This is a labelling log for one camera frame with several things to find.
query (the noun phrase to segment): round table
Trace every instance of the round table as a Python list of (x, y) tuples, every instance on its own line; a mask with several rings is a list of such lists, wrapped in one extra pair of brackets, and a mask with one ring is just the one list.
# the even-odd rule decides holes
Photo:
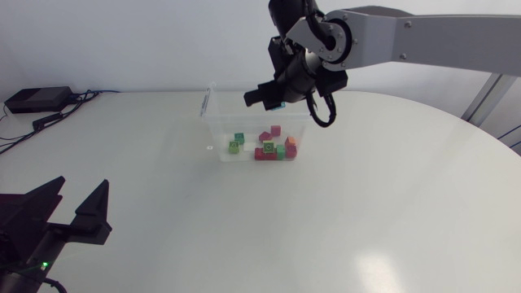
[(521, 159), (484, 131), (341, 92), (295, 161), (222, 163), (203, 96), (106, 94), (0, 156), (0, 192), (65, 176), (57, 222), (111, 183), (107, 243), (68, 244), (49, 278), (73, 292), (521, 291)]

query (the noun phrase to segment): cable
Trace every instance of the cable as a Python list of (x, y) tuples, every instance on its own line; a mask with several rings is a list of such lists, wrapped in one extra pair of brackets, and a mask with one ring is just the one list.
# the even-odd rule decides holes
[(519, 127), (521, 127), (521, 125), (518, 126), (518, 127), (516, 127), (516, 128), (514, 128), (514, 129), (512, 129), (511, 131), (509, 131), (509, 132), (507, 132), (507, 133), (501, 135), (501, 136), (500, 136), (499, 138), (497, 138), (497, 139), (502, 139), (502, 138), (504, 138), (505, 136), (507, 136), (507, 135), (511, 134), (512, 132), (514, 132), (514, 131), (515, 131), (516, 129), (518, 129)]
[(335, 47), (335, 39), (330, 38), (318, 25), (316, 15), (324, 16), (324, 14), (318, 9), (313, 9), (313, 0), (304, 0), (304, 15), (308, 22), (311, 33), (320, 41), (328, 50)]
[(56, 287), (56, 290), (58, 290), (59, 293), (67, 293), (67, 290), (65, 290), (65, 287), (60, 284), (58, 281), (55, 281), (53, 279), (45, 278), (43, 280), (45, 284), (49, 284), (51, 287)]
[(0, 151), (0, 155), (5, 153), (6, 151), (9, 151), (11, 148), (15, 147), (19, 143), (31, 138), (35, 134), (40, 133), (43, 129), (48, 129), (52, 125), (56, 125), (59, 122), (63, 121), (65, 118), (69, 117), (72, 113), (74, 113), (77, 109), (79, 109), (81, 107), (81, 105), (83, 105), (84, 103), (90, 102), (93, 98), (96, 98), (98, 95), (100, 95), (103, 92), (119, 93), (118, 91), (115, 91), (115, 90), (87, 90), (85, 93), (82, 93), (82, 94), (72, 94), (71, 96), (74, 97), (75, 100), (77, 100), (80, 97), (82, 97), (82, 98), (77, 100), (77, 103), (74, 105), (74, 107), (70, 111), (63, 113), (63, 116), (61, 118), (59, 118), (58, 120), (53, 121), (53, 122), (49, 123), (48, 125), (43, 126), (41, 129), (38, 129), (37, 131), (34, 130), (25, 135), (21, 135), (17, 138), (0, 138), (3, 140), (18, 139), (15, 142), (9, 142), (9, 143), (4, 143), (4, 144), (0, 145), (0, 147), (6, 147), (5, 149)]
[(521, 141), (518, 141), (515, 144), (511, 145), (510, 148), (515, 147), (515, 146), (519, 145), (520, 143), (521, 143)]
[(0, 121), (2, 121), (6, 117), (7, 117), (6, 104), (3, 104), (3, 116), (0, 118)]
[(313, 94), (309, 92), (306, 94), (306, 102), (308, 104), (309, 113), (311, 114), (311, 117), (320, 127), (329, 127), (335, 122), (336, 118), (336, 105), (335, 100), (333, 99), (332, 94), (326, 94), (324, 95), (324, 101), (326, 102), (327, 107), (329, 108), (329, 120), (327, 122), (324, 122), (318, 118), (317, 112), (315, 111), (315, 107), (317, 104), (315, 103), (315, 100), (313, 99)]

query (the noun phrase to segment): green block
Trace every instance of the green block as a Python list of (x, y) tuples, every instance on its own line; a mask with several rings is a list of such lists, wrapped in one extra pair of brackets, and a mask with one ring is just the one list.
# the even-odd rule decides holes
[(286, 157), (286, 148), (284, 145), (277, 145), (277, 160), (284, 160)]
[(263, 141), (262, 142), (262, 151), (265, 154), (273, 154), (275, 152), (275, 142), (274, 141)]
[(244, 133), (236, 133), (235, 141), (239, 142), (240, 144), (244, 144)]
[(233, 141), (230, 142), (230, 146), (228, 146), (228, 151), (230, 154), (238, 154), (239, 153), (239, 142)]

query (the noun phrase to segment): transparent container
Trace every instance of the transparent container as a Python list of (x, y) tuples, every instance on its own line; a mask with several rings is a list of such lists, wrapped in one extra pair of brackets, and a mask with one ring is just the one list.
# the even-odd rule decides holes
[[(296, 157), (291, 158), (289, 155), (281, 159), (279, 156), (278, 161), (297, 160), (304, 131), (311, 121), (306, 103), (288, 103), (282, 109), (266, 111), (262, 103), (247, 107), (243, 95), (242, 91), (217, 92), (217, 85), (213, 83), (204, 96), (200, 114), (208, 123), (213, 136), (213, 147), (221, 161), (255, 160), (255, 149), (264, 150), (259, 137), (264, 132), (271, 133), (271, 126), (280, 126), (281, 129), (279, 136), (271, 138), (275, 146), (286, 145), (288, 137), (293, 137), (296, 143)], [(232, 153), (230, 142), (236, 141), (236, 133), (243, 133), (244, 142), (239, 145), (239, 153)], [(275, 159), (270, 156), (262, 160)]]

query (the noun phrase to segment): toy block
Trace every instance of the toy block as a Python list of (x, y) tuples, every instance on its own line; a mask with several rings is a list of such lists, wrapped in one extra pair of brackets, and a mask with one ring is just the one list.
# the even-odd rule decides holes
[(244, 133), (236, 133), (235, 141), (239, 142), (240, 144), (244, 144)]
[(228, 146), (228, 151), (230, 154), (238, 154), (239, 153), (239, 142), (232, 141), (230, 142), (230, 146)]
[(262, 142), (262, 152), (264, 152), (265, 154), (273, 154), (275, 152), (275, 142), (263, 141)]
[(274, 137), (278, 137), (278, 136), (280, 136), (281, 130), (282, 130), (282, 128), (280, 127), (280, 125), (272, 125), (271, 126), (271, 135), (273, 135)]
[(272, 140), (274, 137), (273, 135), (271, 135), (271, 133), (268, 133), (268, 132), (263, 132), (261, 135), (259, 135), (259, 140), (261, 142), (265, 141), (265, 140)]
[(264, 159), (264, 153), (262, 152), (262, 148), (257, 147), (255, 149), (255, 160), (263, 160)]
[(284, 157), (286, 156), (286, 148), (284, 145), (277, 145), (277, 160), (284, 160)]
[(286, 145), (286, 148), (288, 146), (296, 146), (296, 140), (293, 137), (287, 137), (286, 142), (284, 144)]
[(277, 160), (277, 153), (264, 154), (264, 160)]
[(296, 157), (296, 146), (286, 147), (286, 157), (288, 159), (294, 159)]

